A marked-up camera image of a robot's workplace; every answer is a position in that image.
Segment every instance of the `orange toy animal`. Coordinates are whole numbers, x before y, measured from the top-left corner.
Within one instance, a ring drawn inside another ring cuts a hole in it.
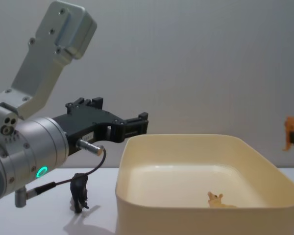
[[[283,150],[288,151],[292,145],[290,133],[294,132],[294,117],[288,117],[284,123],[284,126],[285,126],[285,133],[286,133],[286,147]]]
[[[223,194],[220,194],[219,197],[214,195],[212,192],[208,193],[209,196],[209,207],[210,208],[237,208],[236,206],[232,205],[225,205],[221,202],[221,198],[223,198]]]

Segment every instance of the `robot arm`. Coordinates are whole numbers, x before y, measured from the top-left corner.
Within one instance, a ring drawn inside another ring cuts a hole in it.
[[[0,94],[0,198],[15,191],[17,207],[32,197],[25,185],[69,155],[80,149],[99,155],[93,142],[122,142],[147,131],[148,114],[123,120],[102,110],[102,98],[69,103],[67,114],[54,119],[25,120],[43,108],[64,66],[83,56],[96,27],[84,8],[53,2],[11,88]]]

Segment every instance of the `white table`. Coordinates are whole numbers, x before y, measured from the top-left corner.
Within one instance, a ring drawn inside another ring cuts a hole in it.
[[[27,189],[71,178],[90,169],[56,169],[27,185]],[[281,169],[294,181],[294,168]],[[114,235],[117,221],[115,185],[117,168],[102,168],[89,176],[88,205],[75,215],[71,205],[70,184],[57,186],[27,201],[27,206],[14,206],[14,194],[0,200],[0,235]]]

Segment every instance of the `cream plastic bin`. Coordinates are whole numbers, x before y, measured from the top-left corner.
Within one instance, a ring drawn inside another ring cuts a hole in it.
[[[116,197],[120,235],[294,235],[294,183],[231,136],[131,138]]]

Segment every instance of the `small tan toy animal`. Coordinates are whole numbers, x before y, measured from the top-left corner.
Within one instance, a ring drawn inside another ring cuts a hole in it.
[[[210,208],[237,208],[236,206],[232,205],[225,205],[221,202],[221,198],[223,198],[223,194],[220,194],[219,197],[214,195],[212,192],[208,192],[209,196],[209,207]]]

